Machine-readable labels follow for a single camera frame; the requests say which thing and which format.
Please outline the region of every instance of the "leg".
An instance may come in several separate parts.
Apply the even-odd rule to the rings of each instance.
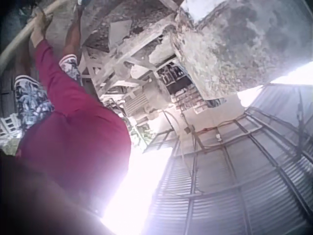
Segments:
[[[23,135],[53,111],[43,87],[30,77],[31,59],[28,45],[29,39],[23,42],[15,58],[15,99]]]
[[[83,83],[81,74],[78,71],[77,54],[80,48],[80,21],[83,10],[83,6],[76,5],[74,19],[68,29],[65,46],[63,48],[63,58],[59,63],[61,69],[81,86],[83,85]]]
[[[80,21],[83,14],[83,6],[76,5],[74,12],[74,19],[67,31],[67,37],[65,40],[65,46],[63,48],[63,56],[74,54],[77,56],[78,50],[80,48]]]

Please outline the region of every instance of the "patterned shorts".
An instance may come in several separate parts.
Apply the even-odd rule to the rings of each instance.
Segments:
[[[82,86],[82,77],[78,71],[75,55],[63,57],[59,63],[61,69]],[[18,118],[21,121],[22,134],[34,124],[49,115],[54,107],[48,100],[46,90],[42,85],[27,75],[15,78],[15,99],[18,109]]]

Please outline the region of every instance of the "metal roof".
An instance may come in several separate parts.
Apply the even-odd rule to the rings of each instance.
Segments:
[[[271,84],[243,116],[195,133],[203,148],[190,134],[184,158],[175,132],[159,133],[146,151],[173,152],[143,234],[284,235],[312,224],[312,117],[312,86]]]

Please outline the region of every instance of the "pipe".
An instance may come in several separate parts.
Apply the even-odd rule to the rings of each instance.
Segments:
[[[56,9],[58,9],[63,4],[67,3],[70,0],[55,0],[52,4],[50,4],[45,10],[45,14],[49,15],[53,13]],[[12,59],[14,55],[14,51],[16,48],[32,33],[35,26],[36,18],[33,18],[31,22],[29,22],[10,42],[10,44],[5,48],[5,50],[0,55],[0,75],[5,70],[6,66]]]

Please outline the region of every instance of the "red shirt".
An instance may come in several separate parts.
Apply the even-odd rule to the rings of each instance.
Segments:
[[[61,70],[46,40],[36,47],[36,67],[55,111],[27,131],[19,156],[63,187],[101,198],[114,192],[128,170],[125,123]]]

